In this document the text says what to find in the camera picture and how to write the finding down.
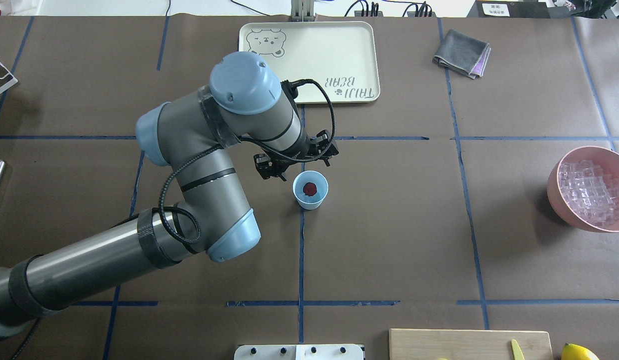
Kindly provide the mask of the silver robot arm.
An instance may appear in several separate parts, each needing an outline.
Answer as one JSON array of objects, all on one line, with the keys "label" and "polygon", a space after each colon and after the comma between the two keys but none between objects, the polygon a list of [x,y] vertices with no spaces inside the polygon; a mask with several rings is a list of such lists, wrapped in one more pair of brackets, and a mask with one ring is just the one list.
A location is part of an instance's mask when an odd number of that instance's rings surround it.
[{"label": "silver robot arm", "polygon": [[101,234],[0,268],[0,341],[34,319],[191,255],[224,262],[254,248],[260,230],[229,147],[243,141],[259,146],[255,164],[264,178],[283,178],[287,167],[316,157],[291,83],[249,51],[226,55],[209,84],[141,116],[136,139],[154,164],[172,168],[157,206]]}]

